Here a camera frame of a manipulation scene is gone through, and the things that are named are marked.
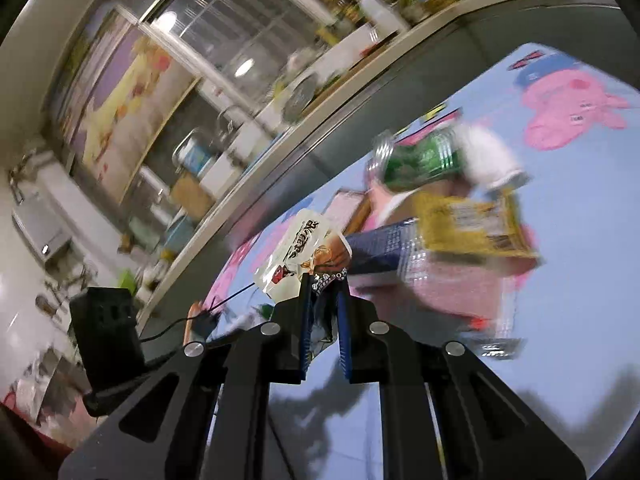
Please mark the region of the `white snack wrapper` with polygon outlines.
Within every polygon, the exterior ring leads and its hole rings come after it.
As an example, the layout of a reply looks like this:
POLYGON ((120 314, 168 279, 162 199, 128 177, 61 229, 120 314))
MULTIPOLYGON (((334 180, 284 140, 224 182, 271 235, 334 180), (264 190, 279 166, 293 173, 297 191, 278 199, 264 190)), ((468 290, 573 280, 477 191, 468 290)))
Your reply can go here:
POLYGON ((317 211, 302 209, 254 272, 254 283, 276 304, 303 301, 307 362, 336 339, 335 309, 326 304, 322 292, 344 281, 351 261, 352 248, 342 231, 317 211))

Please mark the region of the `dark blue milk carton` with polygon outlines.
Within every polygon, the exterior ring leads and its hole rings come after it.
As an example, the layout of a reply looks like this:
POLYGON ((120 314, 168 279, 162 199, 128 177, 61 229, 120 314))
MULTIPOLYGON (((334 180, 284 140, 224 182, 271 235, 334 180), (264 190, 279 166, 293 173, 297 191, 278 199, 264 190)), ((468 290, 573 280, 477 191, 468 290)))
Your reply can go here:
POLYGON ((411 218, 346 237, 352 248, 347 269, 349 285, 378 288, 398 284, 409 260, 424 251, 418 220, 411 218))

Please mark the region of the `yellow snack bag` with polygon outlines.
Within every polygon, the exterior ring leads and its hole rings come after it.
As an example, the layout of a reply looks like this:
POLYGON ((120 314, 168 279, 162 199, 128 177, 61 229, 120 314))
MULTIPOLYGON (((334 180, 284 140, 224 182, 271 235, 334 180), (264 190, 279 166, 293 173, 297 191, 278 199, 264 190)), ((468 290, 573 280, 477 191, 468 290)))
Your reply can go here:
POLYGON ((537 259, 523 230, 518 196, 502 191, 491 202, 427 192, 412 198, 427 249, 477 257, 537 259))

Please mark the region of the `green crushed can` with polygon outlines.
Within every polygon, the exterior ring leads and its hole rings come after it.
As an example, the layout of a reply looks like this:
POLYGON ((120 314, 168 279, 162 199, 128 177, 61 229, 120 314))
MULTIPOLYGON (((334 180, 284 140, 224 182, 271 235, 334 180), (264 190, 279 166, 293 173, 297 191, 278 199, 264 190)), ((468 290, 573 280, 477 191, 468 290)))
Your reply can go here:
POLYGON ((390 192, 408 192, 423 185, 462 174, 453 128, 440 128, 414 143, 402 144, 391 133, 379 134, 367 163, 369 182, 390 192))

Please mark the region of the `pink white cup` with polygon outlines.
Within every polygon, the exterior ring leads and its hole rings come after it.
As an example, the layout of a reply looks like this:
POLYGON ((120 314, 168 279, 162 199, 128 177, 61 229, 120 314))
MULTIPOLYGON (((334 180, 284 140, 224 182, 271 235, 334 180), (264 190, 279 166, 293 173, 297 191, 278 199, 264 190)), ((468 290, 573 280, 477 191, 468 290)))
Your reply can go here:
POLYGON ((466 180, 487 193, 505 188, 515 190, 530 180, 510 148, 490 129, 458 122, 454 126, 454 140, 466 180))

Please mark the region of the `cartoon pig tablecloth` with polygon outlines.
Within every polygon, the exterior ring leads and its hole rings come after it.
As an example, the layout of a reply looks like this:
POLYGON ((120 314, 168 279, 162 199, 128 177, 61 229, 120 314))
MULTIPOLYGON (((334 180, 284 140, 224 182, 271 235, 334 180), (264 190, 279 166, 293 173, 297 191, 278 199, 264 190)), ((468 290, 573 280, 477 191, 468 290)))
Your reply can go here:
POLYGON ((235 328, 212 477, 244 478, 266 418, 303 479, 638 477, 639 93, 543 44, 523 44, 393 136, 414 143, 458 122, 493 131, 529 174, 487 193, 464 175, 408 192, 366 176, 367 156, 253 235, 205 303, 235 328), (341 285, 398 328, 396 384, 351 384, 334 343, 299 385, 272 382, 280 326, 254 272, 295 215, 310 209, 344 237, 414 216, 427 192, 491 202, 518 196, 537 259, 424 251, 396 285, 341 285))

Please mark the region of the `cartoon window poster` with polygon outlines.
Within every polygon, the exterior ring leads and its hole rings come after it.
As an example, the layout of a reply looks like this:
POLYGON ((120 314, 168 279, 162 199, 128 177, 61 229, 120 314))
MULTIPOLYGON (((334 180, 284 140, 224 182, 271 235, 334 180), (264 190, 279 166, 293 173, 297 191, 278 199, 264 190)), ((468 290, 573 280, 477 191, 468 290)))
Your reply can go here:
POLYGON ((49 98, 49 131, 107 196, 134 175, 198 78, 114 6, 87 22, 49 98))

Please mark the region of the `white plastic bottle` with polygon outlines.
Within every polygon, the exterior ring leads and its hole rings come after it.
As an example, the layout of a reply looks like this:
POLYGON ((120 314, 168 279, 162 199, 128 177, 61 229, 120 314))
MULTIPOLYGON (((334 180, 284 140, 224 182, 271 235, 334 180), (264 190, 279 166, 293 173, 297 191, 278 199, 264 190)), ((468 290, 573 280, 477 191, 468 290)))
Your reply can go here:
POLYGON ((410 25, 383 0, 357 0, 357 2, 363 16, 381 35, 385 37, 393 34, 400 35, 410 30, 410 25))

